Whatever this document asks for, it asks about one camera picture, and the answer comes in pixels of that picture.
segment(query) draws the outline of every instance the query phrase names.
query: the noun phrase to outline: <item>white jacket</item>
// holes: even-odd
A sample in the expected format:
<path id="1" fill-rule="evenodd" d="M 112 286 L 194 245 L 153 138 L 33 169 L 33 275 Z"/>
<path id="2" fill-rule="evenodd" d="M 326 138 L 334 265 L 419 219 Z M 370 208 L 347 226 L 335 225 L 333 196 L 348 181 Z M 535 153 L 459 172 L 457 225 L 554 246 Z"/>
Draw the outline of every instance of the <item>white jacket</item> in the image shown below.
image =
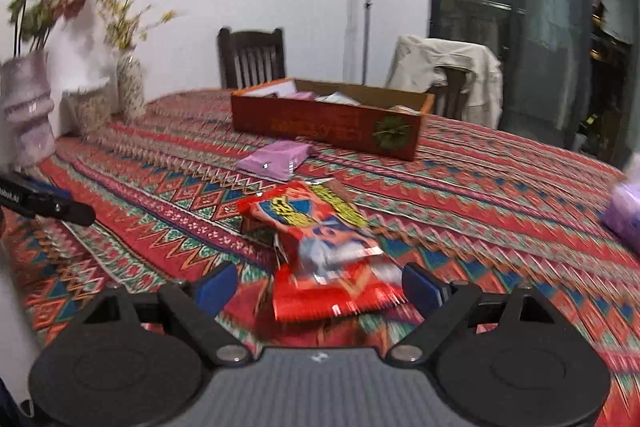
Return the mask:
<path id="1" fill-rule="evenodd" d="M 385 87 L 425 92 L 431 86 L 446 86 L 447 78 L 439 69 L 443 66 L 468 71 L 463 120 L 496 129 L 502 113 L 502 72 L 500 61 L 486 46 L 402 35 Z"/>

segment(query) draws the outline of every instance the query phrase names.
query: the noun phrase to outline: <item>dark wooden chair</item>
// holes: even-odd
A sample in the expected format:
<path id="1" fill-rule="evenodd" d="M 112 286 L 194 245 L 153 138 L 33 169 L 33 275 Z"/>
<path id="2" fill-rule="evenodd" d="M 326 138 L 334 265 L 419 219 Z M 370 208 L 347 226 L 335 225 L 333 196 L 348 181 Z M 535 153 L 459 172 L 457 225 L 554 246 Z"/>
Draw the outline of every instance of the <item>dark wooden chair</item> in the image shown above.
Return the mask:
<path id="1" fill-rule="evenodd" d="M 434 113 L 451 120 L 462 120 L 462 112 L 465 110 L 468 92 L 462 92 L 466 86 L 466 70 L 456 68 L 439 68 L 447 76 L 446 86 L 433 86 L 427 92 L 435 95 L 433 104 Z"/>
<path id="2" fill-rule="evenodd" d="M 226 89 L 244 89 L 287 76 L 281 28 L 273 33 L 222 28 L 218 53 L 222 87 Z"/>

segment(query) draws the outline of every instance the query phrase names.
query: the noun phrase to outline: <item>open box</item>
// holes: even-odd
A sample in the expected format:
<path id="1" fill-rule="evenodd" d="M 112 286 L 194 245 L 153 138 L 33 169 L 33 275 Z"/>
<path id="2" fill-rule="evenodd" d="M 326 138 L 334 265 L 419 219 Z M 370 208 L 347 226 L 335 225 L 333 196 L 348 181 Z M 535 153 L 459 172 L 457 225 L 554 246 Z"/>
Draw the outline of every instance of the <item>open box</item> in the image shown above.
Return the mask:
<path id="1" fill-rule="evenodd" d="M 338 91 L 362 105 L 284 98 L 306 91 L 318 96 Z M 422 116 L 431 112 L 433 99 L 427 93 L 284 78 L 234 91 L 231 108 L 236 131 L 283 139 L 304 137 L 413 160 Z M 390 110 L 398 105 L 415 114 Z"/>

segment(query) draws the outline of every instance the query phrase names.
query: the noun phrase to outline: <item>black round disc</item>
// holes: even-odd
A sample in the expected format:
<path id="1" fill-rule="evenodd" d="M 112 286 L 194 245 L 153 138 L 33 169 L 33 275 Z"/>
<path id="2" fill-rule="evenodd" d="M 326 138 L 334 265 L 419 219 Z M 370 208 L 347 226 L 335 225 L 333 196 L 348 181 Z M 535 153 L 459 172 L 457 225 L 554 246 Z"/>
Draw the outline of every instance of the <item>black round disc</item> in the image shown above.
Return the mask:
<path id="1" fill-rule="evenodd" d="M 600 411 L 610 385 L 588 343 L 542 323 L 456 341 L 435 376 L 453 409 L 496 427 L 582 425 Z"/>
<path id="2" fill-rule="evenodd" d="M 180 412 L 202 363 L 186 344 L 140 327 L 91 325 L 44 350 L 29 375 L 31 397 L 70 427 L 127 427 Z"/>

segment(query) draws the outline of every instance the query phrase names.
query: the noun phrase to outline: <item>table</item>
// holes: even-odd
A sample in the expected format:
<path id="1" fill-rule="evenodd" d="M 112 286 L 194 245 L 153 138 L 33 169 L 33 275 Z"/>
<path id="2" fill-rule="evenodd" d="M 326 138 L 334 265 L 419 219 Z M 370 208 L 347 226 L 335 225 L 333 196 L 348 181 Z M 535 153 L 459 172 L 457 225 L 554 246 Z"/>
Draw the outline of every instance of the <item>table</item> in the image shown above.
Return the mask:
<path id="1" fill-rule="evenodd" d="M 218 321 L 257 351 L 264 344 L 370 345 L 386 351 L 422 318 L 409 305 L 319 323 L 278 325 L 270 309 L 271 250 L 239 233 L 234 204 L 272 182 L 235 171 L 270 139 L 237 134 L 228 92 L 174 94 L 130 125 L 61 139 L 40 174 L 92 204 L 82 229 L 8 216 L 7 243 L 24 306 L 50 342 L 104 284 L 153 291 L 195 280 L 222 261 L 238 293 Z M 526 279 L 614 371 L 600 426 L 640 421 L 640 267 L 600 225 L 622 174 L 595 160 L 472 124 L 430 116 L 414 162 L 318 144 L 300 179 L 347 186 L 396 261 L 443 280 L 508 292 Z"/>

